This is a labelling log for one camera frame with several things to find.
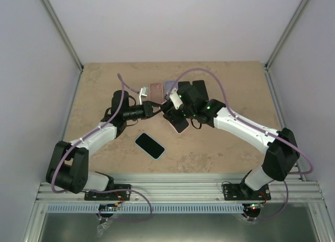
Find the pink phone case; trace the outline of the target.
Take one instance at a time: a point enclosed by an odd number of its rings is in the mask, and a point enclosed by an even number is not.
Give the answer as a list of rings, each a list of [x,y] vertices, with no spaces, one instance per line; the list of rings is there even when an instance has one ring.
[[[151,83],[149,86],[150,101],[162,104],[164,101],[164,90],[162,83]]]

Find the teal phone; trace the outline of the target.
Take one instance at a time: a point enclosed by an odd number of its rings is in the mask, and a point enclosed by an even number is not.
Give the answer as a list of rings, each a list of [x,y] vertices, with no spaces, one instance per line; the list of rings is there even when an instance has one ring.
[[[191,83],[189,81],[179,81],[178,82],[178,88],[182,88],[184,86],[189,86]]]

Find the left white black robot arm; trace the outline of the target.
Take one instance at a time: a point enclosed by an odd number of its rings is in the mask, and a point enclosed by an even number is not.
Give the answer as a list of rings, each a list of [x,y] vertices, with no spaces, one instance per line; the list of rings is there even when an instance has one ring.
[[[103,200],[113,197],[114,179],[100,172],[90,172],[89,158],[118,138],[128,121],[149,119],[157,114],[155,108],[162,107],[162,104],[152,101],[131,106],[129,98],[129,93],[124,90],[114,92],[111,106],[93,130],[71,142],[59,141],[55,145],[46,174],[46,181],[54,193],[93,191]]]

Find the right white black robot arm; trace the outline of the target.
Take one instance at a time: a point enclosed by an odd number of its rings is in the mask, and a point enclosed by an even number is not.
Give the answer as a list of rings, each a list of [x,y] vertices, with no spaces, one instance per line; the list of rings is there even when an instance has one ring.
[[[293,132],[287,128],[276,130],[257,124],[236,112],[228,105],[208,99],[205,87],[183,82],[179,88],[171,88],[162,110],[178,132],[182,132],[189,119],[200,126],[224,130],[248,142],[265,155],[263,163],[249,171],[240,183],[223,183],[222,192],[226,201],[271,199],[269,183],[284,181],[299,158]]]

